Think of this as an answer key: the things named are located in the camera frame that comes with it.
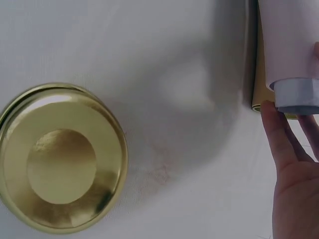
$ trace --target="white tube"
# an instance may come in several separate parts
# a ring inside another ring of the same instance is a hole
[[[266,85],[285,113],[319,113],[318,0],[259,0]]]

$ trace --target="white surface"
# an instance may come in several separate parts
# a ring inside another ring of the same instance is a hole
[[[115,209],[62,238],[271,236],[275,168],[243,97],[246,9],[244,0],[0,1],[0,108],[40,83],[76,83],[127,135]],[[61,238],[4,206],[0,232]]]

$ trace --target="jar lid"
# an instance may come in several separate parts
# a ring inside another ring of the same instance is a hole
[[[68,84],[35,87],[0,117],[0,194],[29,226],[81,231],[112,208],[127,174],[123,131],[103,103]]]

